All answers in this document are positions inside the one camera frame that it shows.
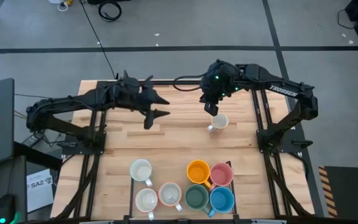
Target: white paper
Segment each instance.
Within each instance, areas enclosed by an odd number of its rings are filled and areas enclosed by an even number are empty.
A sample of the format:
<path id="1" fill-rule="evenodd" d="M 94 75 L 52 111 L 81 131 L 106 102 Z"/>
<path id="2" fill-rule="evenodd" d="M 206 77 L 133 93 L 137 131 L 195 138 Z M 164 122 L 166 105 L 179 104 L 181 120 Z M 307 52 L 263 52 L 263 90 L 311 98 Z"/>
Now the white paper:
<path id="1" fill-rule="evenodd" d="M 53 203 L 52 184 L 49 169 L 27 176 L 27 212 Z"/>

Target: white mug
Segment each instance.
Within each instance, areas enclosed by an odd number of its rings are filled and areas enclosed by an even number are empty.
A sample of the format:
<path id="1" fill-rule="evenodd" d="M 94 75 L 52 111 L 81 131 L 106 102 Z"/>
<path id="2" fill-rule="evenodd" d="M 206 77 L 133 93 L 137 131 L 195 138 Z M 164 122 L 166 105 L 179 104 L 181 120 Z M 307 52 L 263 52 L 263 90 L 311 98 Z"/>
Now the white mug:
<path id="1" fill-rule="evenodd" d="M 224 114 L 218 114 L 211 117 L 211 125 L 207 127 L 207 130 L 211 133 L 223 131 L 225 127 L 229 124 L 229 118 Z"/>
<path id="2" fill-rule="evenodd" d="M 147 213 L 149 220 L 154 220 L 153 210 L 157 206 L 158 197 L 153 189 L 140 190 L 135 197 L 135 205 L 141 212 Z"/>
<path id="3" fill-rule="evenodd" d="M 179 204 L 181 199 L 181 189 L 178 184 L 174 182 L 167 182 L 163 184 L 158 191 L 158 198 L 163 205 L 168 207 L 175 206 L 178 212 L 182 210 Z"/>
<path id="4" fill-rule="evenodd" d="M 150 176 L 152 175 L 152 165 L 149 161 L 145 159 L 135 160 L 132 163 L 129 172 L 131 173 L 131 177 L 134 180 L 144 181 L 149 187 L 153 186 L 153 183 L 150 180 Z"/>

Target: mug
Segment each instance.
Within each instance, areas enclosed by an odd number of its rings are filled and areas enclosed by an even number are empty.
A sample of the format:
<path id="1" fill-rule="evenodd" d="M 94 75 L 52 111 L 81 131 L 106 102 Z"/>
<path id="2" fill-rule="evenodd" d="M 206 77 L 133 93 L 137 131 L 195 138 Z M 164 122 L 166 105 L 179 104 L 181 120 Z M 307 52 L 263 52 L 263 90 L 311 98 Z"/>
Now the mug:
<path id="1" fill-rule="evenodd" d="M 229 185 L 233 180 L 234 174 L 227 163 L 220 162 L 212 166 L 210 176 L 212 184 L 209 191 L 212 191 L 216 186 L 224 187 Z"/>
<path id="2" fill-rule="evenodd" d="M 205 213 L 209 214 L 210 211 L 207 208 L 208 201 L 208 191 L 205 187 L 193 184 L 186 189 L 185 202 L 189 208 L 193 210 L 204 210 Z"/>
<path id="3" fill-rule="evenodd" d="M 154 220 L 153 210 L 157 206 L 158 197 L 153 189 L 146 188 L 136 194 L 135 205 L 141 212 L 147 213 L 149 220 Z"/>
<path id="4" fill-rule="evenodd" d="M 229 118 L 224 114 L 217 114 L 216 116 L 211 117 L 211 123 L 212 124 L 206 129 L 211 133 L 220 132 L 229 124 Z"/>
<path id="5" fill-rule="evenodd" d="M 158 191 L 160 202 L 168 207 L 175 206 L 177 210 L 181 211 L 179 201 L 181 199 L 181 189 L 179 185 L 174 182 L 167 182 L 160 187 Z"/>
<path id="6" fill-rule="evenodd" d="M 212 208 L 208 216 L 212 218 L 216 212 L 230 212 L 234 206 L 234 195 L 225 187 L 217 187 L 211 192 L 209 201 Z"/>
<path id="7" fill-rule="evenodd" d="M 149 161 L 145 159 L 137 159 L 135 160 L 131 168 L 129 169 L 131 173 L 131 177 L 136 181 L 144 181 L 146 182 L 148 187 L 153 186 L 152 181 L 150 180 L 150 176 L 152 175 L 152 165 Z"/>
<path id="8" fill-rule="evenodd" d="M 187 177 L 195 184 L 205 184 L 207 188 L 211 187 L 208 182 L 209 165 L 202 160 L 194 160 L 187 166 Z"/>

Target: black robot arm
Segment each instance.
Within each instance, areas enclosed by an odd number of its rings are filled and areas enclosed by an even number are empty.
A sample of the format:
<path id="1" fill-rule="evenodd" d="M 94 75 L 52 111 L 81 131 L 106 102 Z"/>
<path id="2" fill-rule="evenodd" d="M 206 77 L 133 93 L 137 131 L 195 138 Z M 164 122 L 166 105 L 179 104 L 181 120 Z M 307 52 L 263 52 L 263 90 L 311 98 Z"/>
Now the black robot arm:
<path id="1" fill-rule="evenodd" d="M 153 89 L 151 78 L 148 77 L 141 85 L 137 79 L 128 77 L 125 72 L 124 78 L 102 88 L 90 90 L 84 95 L 41 100 L 27 108 L 27 128 L 33 132 L 52 129 L 75 136 L 80 141 L 92 143 L 96 142 L 97 138 L 93 128 L 78 127 L 55 118 L 54 114 L 83 109 L 106 111 L 117 107 L 139 111 L 145 116 L 144 128 L 150 129 L 155 118 L 169 114 L 166 111 L 151 109 L 153 103 L 169 104 Z"/>
<path id="2" fill-rule="evenodd" d="M 268 148 L 279 145 L 285 131 L 303 119 L 311 120 L 318 115 L 317 98 L 313 96 L 314 87 L 276 77 L 256 64 L 234 66 L 217 60 L 209 66 L 201 79 L 200 88 L 203 91 L 200 102 L 205 103 L 205 111 L 212 116 L 218 113 L 219 101 L 242 89 L 266 89 L 296 98 L 298 101 L 294 110 L 277 124 L 270 125 L 264 133 L 263 143 Z"/>

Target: blue mug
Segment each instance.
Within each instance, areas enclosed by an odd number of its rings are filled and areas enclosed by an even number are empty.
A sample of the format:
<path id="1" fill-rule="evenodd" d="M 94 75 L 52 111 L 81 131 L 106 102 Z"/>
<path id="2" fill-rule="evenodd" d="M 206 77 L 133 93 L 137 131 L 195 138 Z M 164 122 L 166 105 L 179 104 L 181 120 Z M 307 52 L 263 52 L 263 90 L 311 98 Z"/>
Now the blue mug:
<path id="1" fill-rule="evenodd" d="M 212 218 L 216 212 L 227 213 L 231 211 L 234 206 L 234 195 L 225 187 L 217 187 L 211 192 L 209 202 L 212 208 L 208 216 Z"/>

